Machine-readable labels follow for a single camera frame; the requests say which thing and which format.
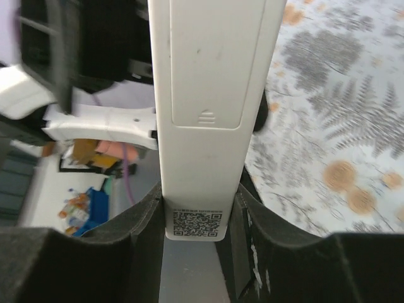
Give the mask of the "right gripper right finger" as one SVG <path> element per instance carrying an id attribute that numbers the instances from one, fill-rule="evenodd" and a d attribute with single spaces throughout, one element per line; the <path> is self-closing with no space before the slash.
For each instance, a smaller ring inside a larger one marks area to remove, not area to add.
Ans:
<path id="1" fill-rule="evenodd" d="M 402 302 L 403 236 L 317 237 L 273 213 L 243 186 L 220 264 L 232 302 Z"/>

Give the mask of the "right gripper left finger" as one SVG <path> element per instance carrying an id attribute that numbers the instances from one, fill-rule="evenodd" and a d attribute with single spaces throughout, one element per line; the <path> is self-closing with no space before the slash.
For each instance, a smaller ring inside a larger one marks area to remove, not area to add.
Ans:
<path id="1" fill-rule="evenodd" d="M 81 237 L 1 229 L 2 302 L 157 302 L 164 243 L 161 185 Z"/>

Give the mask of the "long white remote control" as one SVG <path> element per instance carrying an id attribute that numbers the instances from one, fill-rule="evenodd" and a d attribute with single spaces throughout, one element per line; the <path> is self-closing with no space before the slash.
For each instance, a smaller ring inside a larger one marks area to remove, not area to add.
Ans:
<path id="1" fill-rule="evenodd" d="M 224 238 L 284 1 L 150 1 L 166 235 Z"/>

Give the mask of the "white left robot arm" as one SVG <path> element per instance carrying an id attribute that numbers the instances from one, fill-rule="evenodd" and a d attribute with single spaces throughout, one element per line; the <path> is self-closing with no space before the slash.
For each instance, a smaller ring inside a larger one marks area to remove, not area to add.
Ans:
<path id="1" fill-rule="evenodd" d="M 20 62 L 1 68 L 1 131 L 36 146 L 95 139 L 156 150 L 155 109 L 76 104 L 123 81 L 153 84 L 146 1 L 21 1 Z"/>

